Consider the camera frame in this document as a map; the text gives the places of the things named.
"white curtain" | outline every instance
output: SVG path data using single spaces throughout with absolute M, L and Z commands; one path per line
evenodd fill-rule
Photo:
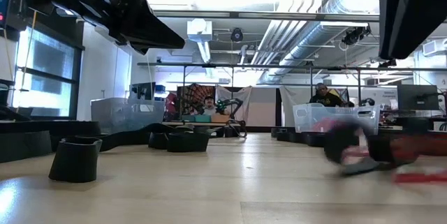
M 284 87 L 279 88 L 283 107 L 283 126 L 294 127 L 293 106 L 308 103 L 311 98 L 310 87 Z
M 239 108 L 239 110 L 235 113 L 236 120 L 244 120 L 247 121 L 249 118 L 249 101 L 251 95 L 251 87 L 245 87 L 240 89 L 238 92 L 233 92 L 233 98 L 239 98 L 244 103 Z M 217 86 L 216 87 L 216 96 L 218 100 L 226 100 L 231 99 L 231 91 L 227 90 L 225 87 Z M 232 112 L 236 108 L 237 105 L 231 105 L 227 107 L 227 110 Z

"window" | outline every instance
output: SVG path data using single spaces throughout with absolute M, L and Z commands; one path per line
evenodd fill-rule
M 36 118 L 75 119 L 80 50 L 37 30 L 31 42 L 30 35 L 31 28 L 20 32 L 13 106 L 32 107 Z

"green object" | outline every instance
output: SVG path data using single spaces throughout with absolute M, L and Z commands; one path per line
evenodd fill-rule
M 211 122 L 210 115 L 196 115 L 196 122 L 209 123 Z
M 182 120 L 189 121 L 189 122 L 195 122 L 196 117 L 194 115 L 182 115 Z

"clear plastic bin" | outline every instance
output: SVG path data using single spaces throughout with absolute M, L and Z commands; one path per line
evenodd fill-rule
M 98 121 L 103 133 L 138 130 L 161 123 L 165 112 L 162 101 L 105 98 L 91 101 L 91 120 Z
M 319 103 L 293 106 L 295 131 L 329 131 L 335 120 L 354 119 L 368 127 L 374 134 L 379 131 L 380 105 L 363 107 L 324 107 Z

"man with glasses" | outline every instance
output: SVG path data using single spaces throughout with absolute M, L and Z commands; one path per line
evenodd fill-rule
M 320 103 L 326 107 L 343 106 L 344 103 L 340 97 L 328 92 L 328 88 L 323 83 L 315 86 L 316 95 L 313 96 L 309 103 Z

